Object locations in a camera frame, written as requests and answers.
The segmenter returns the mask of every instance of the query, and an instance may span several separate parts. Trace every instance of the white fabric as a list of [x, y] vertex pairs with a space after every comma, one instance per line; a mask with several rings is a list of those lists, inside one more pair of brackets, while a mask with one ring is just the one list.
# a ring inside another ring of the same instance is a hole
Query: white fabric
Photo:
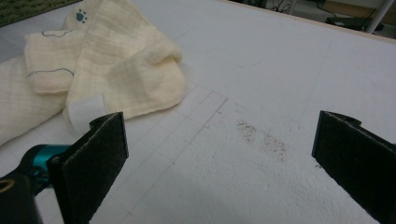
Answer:
[[[24, 58], [0, 65], [8, 80], [0, 84], [0, 145], [62, 108], [69, 119], [70, 104], [97, 95], [126, 119], [176, 105], [185, 88], [180, 60], [179, 48], [129, 0], [83, 1], [62, 31], [26, 36]], [[29, 122], [15, 125], [17, 118]]]

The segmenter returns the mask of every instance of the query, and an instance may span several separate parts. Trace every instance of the paw print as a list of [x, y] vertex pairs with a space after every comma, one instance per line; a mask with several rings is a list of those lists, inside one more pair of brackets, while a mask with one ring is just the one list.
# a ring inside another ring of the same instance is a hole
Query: paw print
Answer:
[[81, 21], [82, 23], [85, 23], [85, 21], [88, 19], [85, 16], [86, 14], [87, 12], [80, 9], [79, 12], [77, 13], [77, 21]]

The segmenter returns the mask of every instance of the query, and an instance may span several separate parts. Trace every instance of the towel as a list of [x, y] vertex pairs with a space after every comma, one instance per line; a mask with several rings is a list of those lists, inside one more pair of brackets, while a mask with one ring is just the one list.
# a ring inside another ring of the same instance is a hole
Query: towel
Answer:
[[98, 95], [104, 111], [126, 119], [184, 96], [180, 49], [129, 0], [85, 0], [62, 30], [25, 39], [24, 55], [0, 64], [0, 144], [61, 110], [73, 123], [70, 108]]

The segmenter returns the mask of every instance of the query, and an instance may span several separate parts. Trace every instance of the white cloth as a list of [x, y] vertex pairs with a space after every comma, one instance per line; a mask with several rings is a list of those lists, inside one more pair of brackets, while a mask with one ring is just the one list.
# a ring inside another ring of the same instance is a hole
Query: white cloth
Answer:
[[[5, 82], [0, 84], [0, 144], [62, 108], [69, 119], [71, 104], [97, 95], [103, 95], [108, 113], [122, 111], [126, 119], [176, 105], [185, 89], [180, 60], [179, 48], [129, 0], [85, 0], [62, 31], [26, 36], [24, 59], [0, 65], [2, 79], [9, 79], [5, 91]], [[18, 83], [10, 74], [12, 63]], [[15, 101], [18, 90], [23, 96]], [[26, 125], [4, 122], [16, 121], [15, 112], [26, 106], [36, 108]]]

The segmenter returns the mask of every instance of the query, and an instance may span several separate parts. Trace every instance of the white table surface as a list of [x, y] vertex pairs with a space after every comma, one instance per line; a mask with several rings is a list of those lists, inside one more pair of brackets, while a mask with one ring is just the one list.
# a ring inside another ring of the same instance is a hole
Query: white table surface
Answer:
[[[92, 223], [376, 223], [311, 150], [320, 110], [396, 142], [393, 40], [226, 1], [133, 2], [182, 48], [188, 88], [126, 121], [130, 158]], [[0, 28], [0, 62], [71, 7]], [[0, 147], [0, 176], [32, 146], [79, 138], [57, 115]], [[53, 190], [36, 201], [62, 223]]]

